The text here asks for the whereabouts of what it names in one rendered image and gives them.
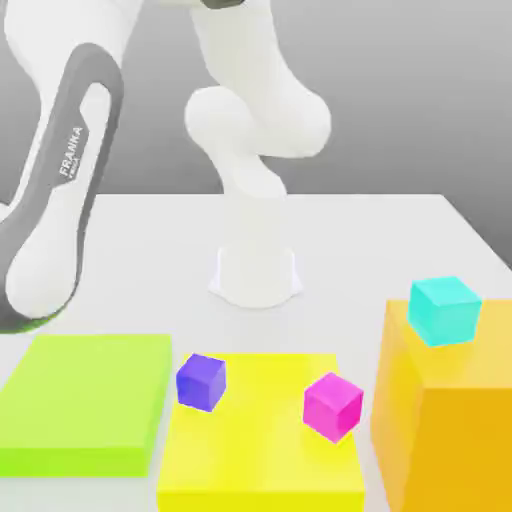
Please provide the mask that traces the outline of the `small purple cube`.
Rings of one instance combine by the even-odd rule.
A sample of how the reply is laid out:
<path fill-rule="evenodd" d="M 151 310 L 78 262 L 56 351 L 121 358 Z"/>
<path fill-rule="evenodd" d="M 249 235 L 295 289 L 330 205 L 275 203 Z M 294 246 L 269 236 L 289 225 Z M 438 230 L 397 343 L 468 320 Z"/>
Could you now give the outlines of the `small purple cube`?
<path fill-rule="evenodd" d="M 192 354 L 176 374 L 176 388 L 180 404 L 212 412 L 226 390 L 226 362 Z"/>

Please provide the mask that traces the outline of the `small magenta cube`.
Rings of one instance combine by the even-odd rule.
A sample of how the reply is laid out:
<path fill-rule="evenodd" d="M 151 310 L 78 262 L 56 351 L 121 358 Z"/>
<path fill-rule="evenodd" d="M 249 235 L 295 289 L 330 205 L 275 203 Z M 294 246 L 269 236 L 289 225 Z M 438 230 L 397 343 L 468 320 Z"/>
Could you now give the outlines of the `small magenta cube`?
<path fill-rule="evenodd" d="M 304 391 L 303 422 L 338 443 L 361 418 L 364 391 L 329 372 Z"/>

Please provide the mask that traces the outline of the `small cyan cube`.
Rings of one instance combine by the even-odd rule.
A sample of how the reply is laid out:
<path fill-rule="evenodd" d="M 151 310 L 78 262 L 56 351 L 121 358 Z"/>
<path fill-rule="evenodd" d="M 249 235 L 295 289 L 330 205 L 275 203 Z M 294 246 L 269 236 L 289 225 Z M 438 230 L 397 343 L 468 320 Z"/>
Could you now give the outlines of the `small cyan cube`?
<path fill-rule="evenodd" d="M 455 276 L 415 280 L 407 320 L 429 347 L 471 342 L 476 334 L 482 298 Z"/>

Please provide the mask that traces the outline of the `large yellow box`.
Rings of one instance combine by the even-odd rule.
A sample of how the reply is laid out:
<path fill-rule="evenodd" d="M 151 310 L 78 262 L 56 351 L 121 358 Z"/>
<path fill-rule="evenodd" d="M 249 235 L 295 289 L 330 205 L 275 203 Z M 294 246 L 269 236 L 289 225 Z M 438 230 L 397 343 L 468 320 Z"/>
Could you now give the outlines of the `large yellow box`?
<path fill-rule="evenodd" d="M 332 353 L 222 353 L 227 386 L 210 412 L 172 406 L 158 512 L 364 512 L 353 435 L 333 444 L 302 420 L 304 391 Z"/>

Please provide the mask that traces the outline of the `large green box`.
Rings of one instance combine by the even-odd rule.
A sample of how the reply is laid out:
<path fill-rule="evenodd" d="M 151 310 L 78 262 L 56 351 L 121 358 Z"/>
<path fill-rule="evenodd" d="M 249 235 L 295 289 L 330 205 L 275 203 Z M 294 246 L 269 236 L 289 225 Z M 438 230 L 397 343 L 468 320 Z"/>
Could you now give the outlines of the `large green box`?
<path fill-rule="evenodd" d="M 145 477 L 166 334 L 39 335 L 0 389 L 0 477 Z"/>

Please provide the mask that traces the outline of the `large orange box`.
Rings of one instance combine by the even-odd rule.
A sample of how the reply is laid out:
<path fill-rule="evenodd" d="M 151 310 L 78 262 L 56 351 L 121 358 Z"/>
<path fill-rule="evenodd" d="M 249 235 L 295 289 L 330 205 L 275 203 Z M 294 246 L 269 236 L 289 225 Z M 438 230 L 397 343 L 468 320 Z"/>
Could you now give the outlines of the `large orange box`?
<path fill-rule="evenodd" d="M 370 429 L 391 512 L 512 512 L 512 300 L 429 347 L 386 305 Z"/>

